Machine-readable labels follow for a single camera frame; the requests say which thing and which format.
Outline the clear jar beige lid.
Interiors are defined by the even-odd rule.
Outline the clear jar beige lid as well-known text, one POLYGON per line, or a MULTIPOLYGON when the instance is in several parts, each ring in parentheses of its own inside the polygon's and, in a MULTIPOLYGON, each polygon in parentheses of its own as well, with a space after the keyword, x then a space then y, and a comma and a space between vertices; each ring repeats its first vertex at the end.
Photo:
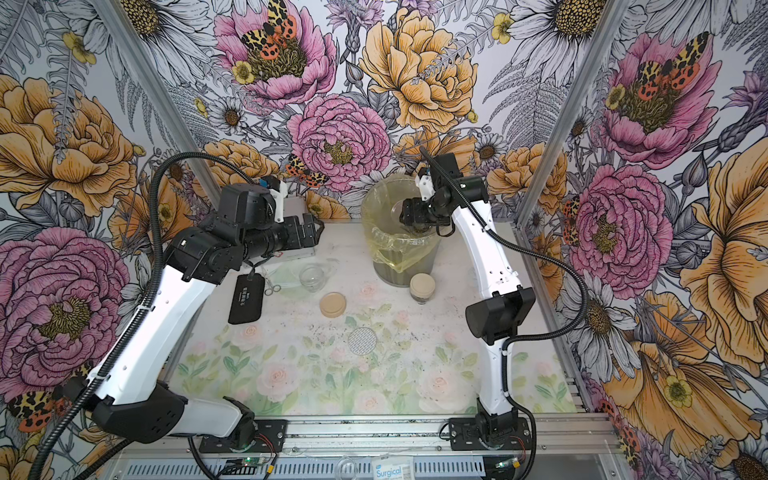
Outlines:
POLYGON ((317 264, 307 265, 299 273, 302 287, 310 293, 322 290, 327 280, 328 277, 324 268, 317 264))

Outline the peeled foil seal disc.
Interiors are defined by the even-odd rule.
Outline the peeled foil seal disc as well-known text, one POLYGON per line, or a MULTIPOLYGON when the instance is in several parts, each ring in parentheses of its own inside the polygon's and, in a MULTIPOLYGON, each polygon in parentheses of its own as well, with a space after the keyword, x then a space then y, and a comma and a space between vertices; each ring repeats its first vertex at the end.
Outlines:
POLYGON ((356 356, 367 356, 375 351, 378 344, 376 332, 369 327, 358 327, 347 337, 347 346, 356 356))

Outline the foil tea jar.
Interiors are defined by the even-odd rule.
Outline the foil tea jar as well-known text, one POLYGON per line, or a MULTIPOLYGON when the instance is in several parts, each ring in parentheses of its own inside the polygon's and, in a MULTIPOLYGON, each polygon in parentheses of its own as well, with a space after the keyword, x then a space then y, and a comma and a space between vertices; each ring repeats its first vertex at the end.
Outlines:
POLYGON ((389 217, 395 225, 409 225, 410 220, 410 200, 403 199, 395 202, 390 208, 389 217))

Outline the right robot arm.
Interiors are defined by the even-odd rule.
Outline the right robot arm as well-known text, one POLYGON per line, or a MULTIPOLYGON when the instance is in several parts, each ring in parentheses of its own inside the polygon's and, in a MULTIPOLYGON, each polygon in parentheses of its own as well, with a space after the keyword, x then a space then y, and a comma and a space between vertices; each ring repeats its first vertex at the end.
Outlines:
POLYGON ((536 296, 523 287, 510 266, 496 233, 490 197, 481 176, 465 176, 453 154, 432 156, 421 151, 427 163, 417 170, 417 197, 403 201, 400 222, 408 227, 459 232, 470 255, 480 300, 465 308, 470 333, 482 344, 480 389, 474 425, 468 433, 449 422, 459 442, 486 449, 524 448, 530 434, 509 387, 513 342, 536 296))

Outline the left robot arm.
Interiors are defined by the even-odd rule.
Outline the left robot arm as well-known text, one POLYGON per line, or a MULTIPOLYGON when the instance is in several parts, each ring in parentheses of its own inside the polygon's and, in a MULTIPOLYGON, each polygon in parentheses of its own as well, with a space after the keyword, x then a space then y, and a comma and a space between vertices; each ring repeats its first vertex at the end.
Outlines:
POLYGON ((211 436, 247 447, 256 436, 253 412, 233 398, 203 400, 172 392, 158 377, 187 326, 214 289, 253 259, 312 248, 322 232, 308 213, 288 216, 287 185, 263 178, 224 187, 219 208, 182 230, 162 254, 146 286, 149 303, 136 309, 118 342, 67 394, 103 431, 150 444, 166 436, 211 436))

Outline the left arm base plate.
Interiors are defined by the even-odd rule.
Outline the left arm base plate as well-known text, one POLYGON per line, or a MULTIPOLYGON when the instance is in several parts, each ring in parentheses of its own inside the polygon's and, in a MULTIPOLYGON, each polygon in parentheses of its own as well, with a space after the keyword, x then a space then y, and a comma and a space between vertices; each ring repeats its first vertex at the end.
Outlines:
POLYGON ((289 422, 284 419, 257 419, 252 427, 225 438, 203 436, 199 451, 204 454, 281 453, 289 422))

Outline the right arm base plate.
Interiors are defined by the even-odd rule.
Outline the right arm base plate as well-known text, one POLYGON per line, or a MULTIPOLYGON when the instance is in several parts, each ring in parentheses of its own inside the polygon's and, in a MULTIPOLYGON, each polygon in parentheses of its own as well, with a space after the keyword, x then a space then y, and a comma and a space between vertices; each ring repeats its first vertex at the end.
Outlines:
POLYGON ((453 451, 530 451, 532 431, 522 416, 453 417, 447 434, 453 451))

